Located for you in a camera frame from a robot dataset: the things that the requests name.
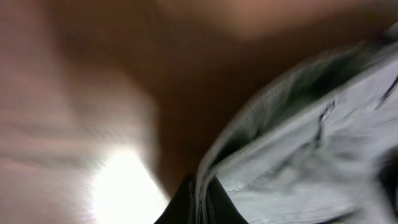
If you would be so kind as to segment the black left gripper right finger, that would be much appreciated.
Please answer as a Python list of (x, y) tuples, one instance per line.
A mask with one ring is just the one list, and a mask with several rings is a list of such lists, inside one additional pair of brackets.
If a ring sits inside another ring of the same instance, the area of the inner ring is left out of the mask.
[(208, 185), (205, 202), (207, 223), (248, 224), (216, 177)]

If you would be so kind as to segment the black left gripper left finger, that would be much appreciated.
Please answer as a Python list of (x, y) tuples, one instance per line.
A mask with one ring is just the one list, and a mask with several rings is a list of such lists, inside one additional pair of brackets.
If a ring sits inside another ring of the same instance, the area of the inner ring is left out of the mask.
[(187, 175), (175, 195), (154, 224), (195, 223), (195, 178)]

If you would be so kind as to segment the grey shorts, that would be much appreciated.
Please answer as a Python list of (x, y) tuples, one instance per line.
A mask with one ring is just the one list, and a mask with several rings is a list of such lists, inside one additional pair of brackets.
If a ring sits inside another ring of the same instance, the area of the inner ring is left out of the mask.
[(214, 177), (248, 223), (396, 223), (397, 26), (263, 88), (201, 161), (196, 223)]

